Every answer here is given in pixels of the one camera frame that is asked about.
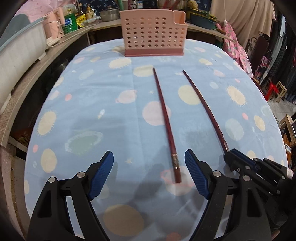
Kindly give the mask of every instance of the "tablecloth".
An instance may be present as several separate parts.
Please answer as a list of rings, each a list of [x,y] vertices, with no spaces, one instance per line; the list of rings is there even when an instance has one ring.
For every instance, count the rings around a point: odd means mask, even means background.
[[[173,181],[153,67],[179,155],[180,184]],[[225,164],[211,121],[183,69],[210,106],[230,149],[287,167],[283,140],[267,102],[223,50],[187,39],[184,56],[126,58],[123,40],[112,40],[77,54],[41,109],[25,165],[29,214],[49,177],[72,178],[110,150],[114,166],[91,202],[110,240],[189,240],[207,201],[185,166],[185,151],[191,148],[213,170],[238,176]],[[74,231],[82,236],[71,198],[67,203]],[[217,237],[225,230],[227,216],[225,211]]]

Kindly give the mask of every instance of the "red stool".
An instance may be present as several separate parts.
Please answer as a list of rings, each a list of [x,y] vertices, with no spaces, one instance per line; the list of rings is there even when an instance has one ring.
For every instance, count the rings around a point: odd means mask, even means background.
[[[265,98],[266,101],[269,100],[269,97],[270,97],[272,91],[276,92],[277,94],[279,93],[279,90],[278,90],[278,88],[276,87],[276,85],[274,85],[272,82],[270,82],[270,86],[269,86],[268,92],[267,92],[267,94],[264,96],[264,98]]]

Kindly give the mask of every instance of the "metal screw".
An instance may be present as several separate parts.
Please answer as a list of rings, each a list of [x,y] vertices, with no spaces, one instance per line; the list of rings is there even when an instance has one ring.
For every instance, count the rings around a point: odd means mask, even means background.
[[[219,176],[221,176],[221,172],[219,172],[219,171],[213,171],[213,175],[215,177],[219,177]]]
[[[55,181],[55,177],[50,177],[49,179],[48,179],[48,182],[49,183],[53,183]]]
[[[85,173],[84,172],[79,172],[78,174],[77,174],[77,177],[78,178],[83,178],[85,176]]]
[[[251,180],[251,178],[250,178],[249,176],[246,176],[246,175],[245,175],[245,176],[243,176],[242,178],[243,178],[243,179],[244,179],[246,182],[248,182],[248,181],[250,181],[250,180]]]

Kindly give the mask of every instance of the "wooden countertop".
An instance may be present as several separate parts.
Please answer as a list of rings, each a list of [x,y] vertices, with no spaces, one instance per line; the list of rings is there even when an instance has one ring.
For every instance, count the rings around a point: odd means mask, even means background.
[[[227,39],[229,41],[233,42],[233,39],[227,37],[224,34],[219,33],[216,30],[211,30],[211,29],[206,29],[206,28],[201,28],[199,26],[196,26],[194,24],[191,23],[187,23],[188,24],[188,31],[196,31],[196,32],[201,32],[201,33],[205,33],[205,34],[210,34],[216,37],[220,37],[223,39]],[[113,20],[113,21],[109,21],[109,22],[102,22],[99,24],[96,24],[91,30],[91,31],[97,31],[97,30],[101,30],[101,29],[105,29],[105,28],[113,28],[113,27],[118,27],[121,26],[121,19],[117,19],[117,20]]]
[[[0,115],[0,145],[6,147],[17,113],[37,79],[66,48],[93,27],[94,26],[81,28],[61,38],[60,42],[56,46],[49,49],[46,52],[46,55],[28,69],[28,71],[22,76],[16,84],[12,97],[9,100],[3,114]]]

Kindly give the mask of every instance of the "beige cloth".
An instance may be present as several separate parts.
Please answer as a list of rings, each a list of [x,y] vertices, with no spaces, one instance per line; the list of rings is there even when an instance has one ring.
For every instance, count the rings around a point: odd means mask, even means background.
[[[226,19],[245,48],[248,40],[257,38],[260,32],[270,36],[273,8],[270,0],[212,0],[210,13],[220,22]]]

